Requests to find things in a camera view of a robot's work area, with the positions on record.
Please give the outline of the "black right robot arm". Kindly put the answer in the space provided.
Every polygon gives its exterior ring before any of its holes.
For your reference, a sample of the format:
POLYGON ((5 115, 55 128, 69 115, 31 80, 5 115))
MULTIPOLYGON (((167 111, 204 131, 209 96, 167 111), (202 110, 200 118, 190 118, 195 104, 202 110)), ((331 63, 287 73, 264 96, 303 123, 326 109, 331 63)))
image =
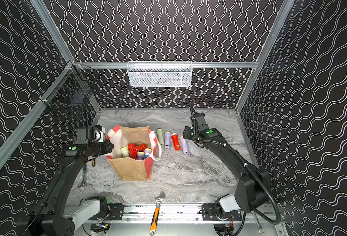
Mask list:
POLYGON ((267 222, 278 225, 281 223, 280 210, 270 190, 270 174, 263 168, 258 168, 247 161, 234 149, 216 128, 209 128, 205 114, 195 111, 189 104, 191 126, 184 128, 183 137, 194 141, 200 148, 205 148, 215 154, 231 171, 237 180, 236 190, 230 204, 220 204, 223 212, 241 210, 245 213, 255 212, 267 222), (270 202, 275 213, 271 219, 258 208, 270 202))

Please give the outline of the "pale green flashlight front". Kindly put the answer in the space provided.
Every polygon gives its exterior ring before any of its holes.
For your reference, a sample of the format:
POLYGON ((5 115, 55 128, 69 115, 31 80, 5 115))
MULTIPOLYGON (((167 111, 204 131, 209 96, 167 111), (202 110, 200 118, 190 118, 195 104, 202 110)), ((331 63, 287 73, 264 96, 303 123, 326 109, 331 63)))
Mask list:
POLYGON ((120 149, 120 153, 121 153, 123 158, 129 157, 129 149, 128 149, 128 147, 121 148, 120 149))

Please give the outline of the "jute and red tote bag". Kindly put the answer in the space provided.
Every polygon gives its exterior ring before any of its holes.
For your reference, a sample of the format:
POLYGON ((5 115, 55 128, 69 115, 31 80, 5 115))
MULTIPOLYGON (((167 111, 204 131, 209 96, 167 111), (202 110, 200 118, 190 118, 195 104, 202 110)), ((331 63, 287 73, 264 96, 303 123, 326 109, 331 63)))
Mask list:
POLYGON ((149 126, 129 128, 120 125, 110 129, 106 136, 114 148, 106 154, 107 161, 114 168, 122 181, 148 181, 152 176, 152 166, 162 157, 162 146, 156 133, 149 126), (152 150, 151 159, 135 160, 123 158, 120 149, 134 143, 136 146, 146 144, 152 150))

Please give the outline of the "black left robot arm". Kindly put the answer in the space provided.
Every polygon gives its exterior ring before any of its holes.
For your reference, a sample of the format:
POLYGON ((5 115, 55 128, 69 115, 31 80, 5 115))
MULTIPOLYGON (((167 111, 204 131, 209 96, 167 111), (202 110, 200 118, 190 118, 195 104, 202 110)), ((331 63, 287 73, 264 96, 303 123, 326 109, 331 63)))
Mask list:
POLYGON ((73 236, 88 219, 104 219, 109 215, 104 196, 89 197, 74 213, 64 213, 71 188, 89 161, 110 153, 114 145, 106 138, 105 129, 80 127, 76 130, 75 143, 65 148, 59 167, 36 208, 16 223, 19 236, 73 236))

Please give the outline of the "red flashlight back row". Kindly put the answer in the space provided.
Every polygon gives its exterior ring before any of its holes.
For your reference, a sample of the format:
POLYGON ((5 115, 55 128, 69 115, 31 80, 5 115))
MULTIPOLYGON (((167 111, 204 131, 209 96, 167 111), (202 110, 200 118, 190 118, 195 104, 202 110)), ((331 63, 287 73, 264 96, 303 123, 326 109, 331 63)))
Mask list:
POLYGON ((138 146, 135 147, 135 149, 137 150, 137 152, 144 152, 145 149, 147 148, 146 144, 140 144, 138 146))

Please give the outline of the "purple flashlight back row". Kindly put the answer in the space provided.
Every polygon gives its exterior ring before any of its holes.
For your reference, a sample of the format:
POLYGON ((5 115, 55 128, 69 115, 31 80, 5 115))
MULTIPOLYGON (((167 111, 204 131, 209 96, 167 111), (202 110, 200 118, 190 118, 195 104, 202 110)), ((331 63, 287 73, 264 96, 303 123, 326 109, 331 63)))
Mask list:
POLYGON ((164 133, 164 146, 165 146, 165 149, 170 149, 170 143, 171 143, 171 132, 166 131, 164 133))

